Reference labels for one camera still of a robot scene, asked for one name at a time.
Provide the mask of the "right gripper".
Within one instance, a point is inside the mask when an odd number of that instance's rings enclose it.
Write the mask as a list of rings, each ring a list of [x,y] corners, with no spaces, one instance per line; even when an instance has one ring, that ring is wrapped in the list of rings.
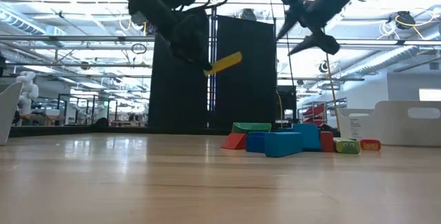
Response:
[[[333,36],[321,31],[351,0],[314,0],[304,7],[304,0],[281,0],[289,6],[285,11],[285,22],[279,30],[276,40],[283,38],[298,22],[308,27],[313,33],[306,36],[288,55],[307,50],[320,48],[327,54],[335,55],[340,50],[340,44]]]

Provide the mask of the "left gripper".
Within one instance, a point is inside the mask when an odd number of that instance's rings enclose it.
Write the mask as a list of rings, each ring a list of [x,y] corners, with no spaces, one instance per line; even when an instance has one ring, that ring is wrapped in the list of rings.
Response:
[[[212,70],[206,58],[208,18],[204,8],[183,12],[168,10],[156,25],[157,32],[169,44],[177,59],[198,66],[203,72]]]

